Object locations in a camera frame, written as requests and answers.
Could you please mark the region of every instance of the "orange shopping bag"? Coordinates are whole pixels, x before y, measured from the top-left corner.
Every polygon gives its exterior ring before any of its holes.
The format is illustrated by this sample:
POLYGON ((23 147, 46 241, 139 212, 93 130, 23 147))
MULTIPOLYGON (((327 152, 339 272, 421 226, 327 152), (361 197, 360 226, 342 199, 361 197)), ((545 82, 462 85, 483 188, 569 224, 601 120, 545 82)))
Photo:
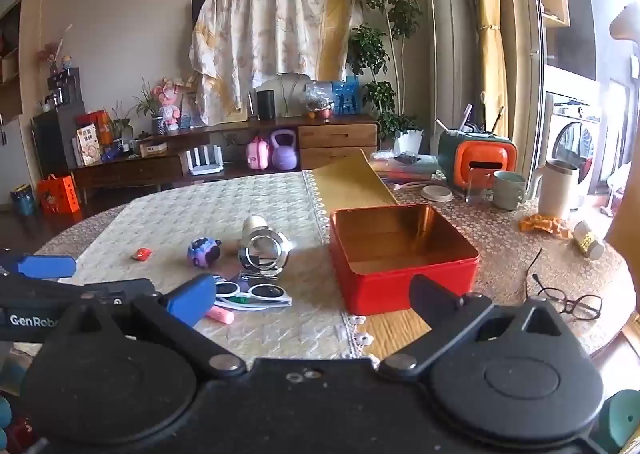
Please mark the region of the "orange shopping bag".
POLYGON ((56 212, 69 214, 80 210, 71 176, 57 178, 49 174, 47 179, 38 182, 36 190, 42 209, 47 214, 56 212))

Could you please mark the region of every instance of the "kettlebell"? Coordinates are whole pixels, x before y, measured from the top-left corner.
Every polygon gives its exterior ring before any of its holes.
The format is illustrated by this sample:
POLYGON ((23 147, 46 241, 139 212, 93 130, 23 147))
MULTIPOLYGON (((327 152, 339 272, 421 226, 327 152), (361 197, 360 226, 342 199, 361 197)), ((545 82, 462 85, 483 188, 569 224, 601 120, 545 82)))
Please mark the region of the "kettlebell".
POLYGON ((271 133, 271 145, 273 145, 273 155, 271 164, 279 170, 291 170, 298 166, 298 155, 296 154, 296 133, 291 129, 274 130, 271 133), (287 135, 291 137, 290 145, 279 144, 277 136, 287 135))

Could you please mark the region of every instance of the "pink stuffed toy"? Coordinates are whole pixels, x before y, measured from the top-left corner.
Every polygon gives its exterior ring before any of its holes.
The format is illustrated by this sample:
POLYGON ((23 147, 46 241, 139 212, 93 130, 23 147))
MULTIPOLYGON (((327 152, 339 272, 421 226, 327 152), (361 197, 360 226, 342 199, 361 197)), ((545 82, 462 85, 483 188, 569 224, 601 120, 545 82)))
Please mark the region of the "pink stuffed toy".
POLYGON ((167 130, 178 129, 178 118, 180 118, 180 108, 175 105, 178 100, 180 86, 168 78, 162 78, 162 85, 156 86, 153 95, 162 105, 160 114, 166 124, 167 130))

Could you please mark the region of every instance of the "pink highlighter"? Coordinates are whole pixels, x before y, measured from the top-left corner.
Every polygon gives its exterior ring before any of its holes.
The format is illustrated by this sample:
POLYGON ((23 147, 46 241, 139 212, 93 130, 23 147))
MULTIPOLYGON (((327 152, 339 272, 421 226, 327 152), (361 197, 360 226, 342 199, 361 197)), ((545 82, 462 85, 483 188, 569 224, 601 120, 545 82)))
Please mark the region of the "pink highlighter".
POLYGON ((218 322, 222 322, 223 324, 231 324, 234 321, 233 312, 224 308, 220 308, 218 306, 214 306, 213 308, 211 308, 205 313, 205 315, 210 319, 217 320, 218 322))

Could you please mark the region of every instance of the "potted plant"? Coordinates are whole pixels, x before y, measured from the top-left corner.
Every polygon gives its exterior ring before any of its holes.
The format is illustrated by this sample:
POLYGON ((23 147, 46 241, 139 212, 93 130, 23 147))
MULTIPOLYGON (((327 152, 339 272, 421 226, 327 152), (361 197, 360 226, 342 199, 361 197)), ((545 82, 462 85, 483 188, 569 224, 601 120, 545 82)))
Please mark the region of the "potted plant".
POLYGON ((122 102, 118 104, 116 102, 116 108, 111 110, 113 111, 113 118, 110 122, 111 133, 113 134, 113 145, 115 145, 119 150, 122 150, 122 136, 127 129, 131 130, 131 135, 133 136, 133 127, 131 125, 130 114, 133 111, 134 107, 127 111, 127 114, 120 115, 119 113, 123 113, 122 102))
POLYGON ((138 115, 142 113, 144 116, 150 114, 151 133, 156 135, 164 134, 166 132, 166 127, 164 126, 162 115, 160 114, 160 100, 154 96, 151 90, 151 84, 145 82, 144 77, 142 78, 142 89, 140 92, 142 93, 142 98, 135 97, 137 102, 135 105, 136 113, 138 115))
POLYGON ((362 75, 369 69, 373 82, 364 86, 364 103, 371 102, 380 124, 380 138, 396 140, 394 149, 398 152, 417 152, 422 139, 422 131, 413 116, 404 114, 405 84, 404 45, 418 28, 417 18, 422 15, 414 0, 363 0, 372 10, 379 11, 385 19, 388 33, 363 24, 351 30, 347 62, 354 74, 362 75), (384 38, 388 37, 391 57, 385 50, 384 38), (396 57, 396 41, 400 41, 400 56, 396 57), (387 73, 386 63, 391 60, 396 78, 396 89, 390 82, 378 81, 376 75, 387 73))

